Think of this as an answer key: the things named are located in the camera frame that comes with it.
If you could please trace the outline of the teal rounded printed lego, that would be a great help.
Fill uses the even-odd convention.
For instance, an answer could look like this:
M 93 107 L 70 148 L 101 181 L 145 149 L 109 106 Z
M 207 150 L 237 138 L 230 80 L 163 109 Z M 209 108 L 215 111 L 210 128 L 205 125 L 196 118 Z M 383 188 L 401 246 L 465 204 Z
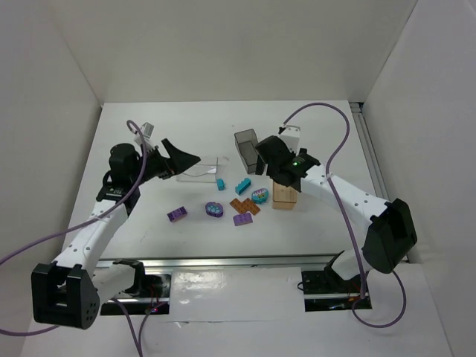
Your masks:
M 265 188 L 260 188 L 258 190 L 255 190 L 251 194 L 252 202 L 257 205 L 261 205 L 267 202 L 268 197 L 269 197 L 269 191 Z

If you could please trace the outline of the long teal lego brick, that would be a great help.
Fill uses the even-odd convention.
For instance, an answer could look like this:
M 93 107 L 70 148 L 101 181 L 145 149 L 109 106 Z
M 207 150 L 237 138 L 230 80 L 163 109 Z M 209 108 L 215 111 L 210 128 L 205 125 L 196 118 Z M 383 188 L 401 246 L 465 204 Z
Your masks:
M 244 178 L 236 187 L 235 193 L 240 196 L 251 186 L 250 178 Z

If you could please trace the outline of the small teal lego brick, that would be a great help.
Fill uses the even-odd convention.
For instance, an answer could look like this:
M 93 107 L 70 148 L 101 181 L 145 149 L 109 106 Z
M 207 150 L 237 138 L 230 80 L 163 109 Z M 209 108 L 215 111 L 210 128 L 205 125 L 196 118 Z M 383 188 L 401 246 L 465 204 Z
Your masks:
M 221 178 L 218 178 L 216 180 L 216 186 L 217 186 L 217 189 L 218 191 L 223 191 L 226 189 L 226 184 L 225 184 L 225 181 Z

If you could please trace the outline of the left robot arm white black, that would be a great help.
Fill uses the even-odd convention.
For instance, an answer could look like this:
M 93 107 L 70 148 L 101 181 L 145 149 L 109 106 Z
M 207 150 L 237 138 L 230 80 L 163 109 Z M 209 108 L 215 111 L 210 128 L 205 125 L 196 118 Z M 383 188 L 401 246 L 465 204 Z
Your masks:
M 88 329 L 105 302 L 120 292 L 136 295 L 143 290 L 145 268 L 137 260 L 116 260 L 101 276 L 94 271 L 112 237 L 137 204 L 140 185 L 153 178 L 177 176 L 201 160 L 177 149 L 167 139 L 162 144 L 166 157 L 149 145 L 142 147 L 142 153 L 131 144 L 111 148 L 109 171 L 103 177 L 90 221 L 51 263 L 38 264 L 31 274 L 36 322 Z

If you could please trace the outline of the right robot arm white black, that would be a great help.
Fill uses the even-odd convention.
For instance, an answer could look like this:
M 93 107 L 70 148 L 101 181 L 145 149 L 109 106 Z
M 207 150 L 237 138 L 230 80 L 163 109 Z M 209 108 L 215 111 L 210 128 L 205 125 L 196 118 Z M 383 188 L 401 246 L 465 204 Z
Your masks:
M 374 269 L 390 274 L 416 245 L 417 233 L 408 204 L 375 197 L 332 173 L 305 149 L 294 154 L 277 136 L 256 146 L 267 165 L 266 175 L 275 183 L 313 196 L 347 215 L 347 222 L 365 235 L 364 243 L 353 244 L 327 266 L 335 279 L 351 280 Z

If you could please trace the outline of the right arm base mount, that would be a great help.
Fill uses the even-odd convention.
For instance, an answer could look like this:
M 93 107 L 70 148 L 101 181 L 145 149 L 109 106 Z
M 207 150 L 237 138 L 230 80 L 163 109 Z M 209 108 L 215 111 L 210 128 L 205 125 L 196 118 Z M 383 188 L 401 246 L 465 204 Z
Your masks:
M 361 278 L 333 280 L 324 270 L 302 271 L 297 289 L 303 293 L 306 312 L 351 310 L 360 298 Z

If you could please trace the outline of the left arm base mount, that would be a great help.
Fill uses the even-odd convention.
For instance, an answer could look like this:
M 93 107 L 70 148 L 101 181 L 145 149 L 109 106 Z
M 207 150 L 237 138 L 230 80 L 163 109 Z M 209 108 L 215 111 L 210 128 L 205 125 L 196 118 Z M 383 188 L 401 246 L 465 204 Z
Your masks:
M 169 272 L 147 272 L 137 290 L 128 289 L 115 295 L 130 315 L 168 315 L 172 275 Z

